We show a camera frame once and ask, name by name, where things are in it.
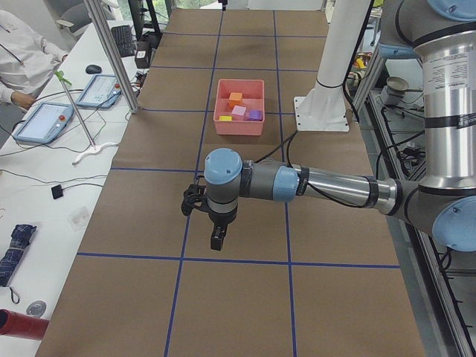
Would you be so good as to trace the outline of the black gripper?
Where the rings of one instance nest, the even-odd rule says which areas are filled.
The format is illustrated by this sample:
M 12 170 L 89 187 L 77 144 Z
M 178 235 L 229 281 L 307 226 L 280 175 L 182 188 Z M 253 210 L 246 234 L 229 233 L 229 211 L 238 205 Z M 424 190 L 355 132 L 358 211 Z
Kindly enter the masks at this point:
M 208 212 L 207 195 L 205 193 L 206 186 L 200 184 L 191 184 L 183 192 L 183 200 L 181 203 L 181 212 L 184 216 L 189 216 L 193 209 L 201 212 Z M 225 227 L 214 225 L 210 236 L 210 248 L 212 250 L 222 250 L 225 240 Z

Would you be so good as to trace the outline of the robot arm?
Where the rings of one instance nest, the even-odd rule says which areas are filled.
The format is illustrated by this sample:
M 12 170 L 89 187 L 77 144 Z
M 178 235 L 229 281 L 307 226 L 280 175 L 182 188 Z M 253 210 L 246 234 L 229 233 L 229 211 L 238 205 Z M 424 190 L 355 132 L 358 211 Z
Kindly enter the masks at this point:
M 373 208 L 448 248 L 475 249 L 475 3 L 386 1 L 379 47 L 385 58 L 422 60 L 425 176 L 380 181 L 215 149 L 205 159 L 205 183 L 190 185 L 181 203 L 184 215 L 200 210 L 212 220 L 212 249 L 222 249 L 239 198 L 297 196 Z

